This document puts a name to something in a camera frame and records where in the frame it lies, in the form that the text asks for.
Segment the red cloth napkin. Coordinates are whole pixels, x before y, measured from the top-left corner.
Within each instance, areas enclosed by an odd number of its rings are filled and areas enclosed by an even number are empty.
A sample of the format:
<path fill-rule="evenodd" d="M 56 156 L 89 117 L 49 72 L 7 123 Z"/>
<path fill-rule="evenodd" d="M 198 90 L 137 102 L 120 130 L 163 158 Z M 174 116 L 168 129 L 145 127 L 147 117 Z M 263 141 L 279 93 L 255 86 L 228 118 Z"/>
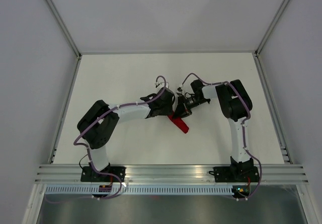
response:
<path fill-rule="evenodd" d="M 184 134 L 187 134 L 189 131 L 188 125 L 182 120 L 182 118 L 174 117 L 174 112 L 170 115 L 168 115 L 168 119 Z"/>

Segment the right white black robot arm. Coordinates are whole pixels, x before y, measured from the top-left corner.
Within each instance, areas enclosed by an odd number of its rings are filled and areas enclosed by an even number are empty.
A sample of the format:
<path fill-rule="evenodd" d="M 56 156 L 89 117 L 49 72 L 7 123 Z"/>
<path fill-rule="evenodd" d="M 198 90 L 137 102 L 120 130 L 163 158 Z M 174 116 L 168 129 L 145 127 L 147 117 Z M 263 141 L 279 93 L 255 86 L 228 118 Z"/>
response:
<path fill-rule="evenodd" d="M 192 109 L 211 99 L 217 99 L 224 117 L 228 120 L 231 132 L 232 152 L 228 167 L 213 167 L 208 173 L 216 183 L 256 183 L 260 180 L 260 169 L 254 165 L 254 157 L 249 153 L 248 120 L 253 108 L 252 101 L 240 80 L 207 85 L 201 80 L 191 82 L 193 93 L 186 96 L 178 88 L 178 104 L 173 119 L 185 118 Z"/>

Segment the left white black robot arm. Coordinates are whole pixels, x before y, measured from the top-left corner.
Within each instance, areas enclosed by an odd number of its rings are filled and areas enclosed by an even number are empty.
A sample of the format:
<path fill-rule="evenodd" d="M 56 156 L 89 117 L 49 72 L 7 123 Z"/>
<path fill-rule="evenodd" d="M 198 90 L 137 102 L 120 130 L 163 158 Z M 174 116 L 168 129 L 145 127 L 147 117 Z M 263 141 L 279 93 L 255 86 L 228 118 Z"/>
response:
<path fill-rule="evenodd" d="M 85 146 L 87 149 L 90 166 L 93 168 L 92 176 L 100 182 L 109 178 L 110 162 L 106 144 L 118 124 L 171 115 L 174 102 L 175 94 L 167 87 L 134 103 L 110 106 L 103 100 L 96 101 L 78 122 L 76 127 L 79 136 L 73 143 Z"/>

